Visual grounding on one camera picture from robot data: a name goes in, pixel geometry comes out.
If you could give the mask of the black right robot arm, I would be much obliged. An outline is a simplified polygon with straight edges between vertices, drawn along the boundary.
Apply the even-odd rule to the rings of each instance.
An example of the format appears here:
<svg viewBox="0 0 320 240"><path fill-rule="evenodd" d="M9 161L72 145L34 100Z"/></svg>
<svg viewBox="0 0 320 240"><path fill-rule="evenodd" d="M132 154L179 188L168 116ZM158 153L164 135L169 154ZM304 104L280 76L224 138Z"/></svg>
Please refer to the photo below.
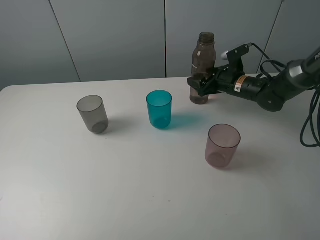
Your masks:
<svg viewBox="0 0 320 240"><path fill-rule="evenodd" d="M317 49L303 60L294 60L284 65L275 60L269 63L283 70L271 76L263 68L263 77L251 77L245 74L242 56L249 52L251 44L243 44L225 56L228 64L215 67L207 78L189 77L187 83L199 96L204 97L225 93L237 98L256 102L262 109L278 112L285 102L301 93L316 88L320 76L320 51Z"/></svg>

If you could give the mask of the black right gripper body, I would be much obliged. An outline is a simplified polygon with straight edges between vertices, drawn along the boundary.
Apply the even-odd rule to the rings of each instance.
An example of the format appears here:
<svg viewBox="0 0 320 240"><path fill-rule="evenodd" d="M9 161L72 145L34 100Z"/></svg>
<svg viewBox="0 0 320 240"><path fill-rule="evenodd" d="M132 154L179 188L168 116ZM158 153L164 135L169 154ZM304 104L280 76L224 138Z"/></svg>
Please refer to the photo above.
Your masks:
<svg viewBox="0 0 320 240"><path fill-rule="evenodd" d="M228 65L220 66L220 74L214 75L219 93L234 97L258 97L263 90L263 80L245 75L243 71L233 71Z"/></svg>

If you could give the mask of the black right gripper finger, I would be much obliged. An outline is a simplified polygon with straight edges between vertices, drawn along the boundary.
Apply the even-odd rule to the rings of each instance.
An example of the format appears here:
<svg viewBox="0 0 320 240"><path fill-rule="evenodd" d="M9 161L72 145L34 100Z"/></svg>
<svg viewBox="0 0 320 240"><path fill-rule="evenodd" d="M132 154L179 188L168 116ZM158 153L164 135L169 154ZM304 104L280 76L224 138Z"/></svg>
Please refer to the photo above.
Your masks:
<svg viewBox="0 0 320 240"><path fill-rule="evenodd" d="M206 77L218 76L220 74L220 67L208 68L205 72Z"/></svg>
<svg viewBox="0 0 320 240"><path fill-rule="evenodd" d="M200 97L219 94L218 82L214 75L206 78L204 75L197 74L187 79L187 84L193 88Z"/></svg>

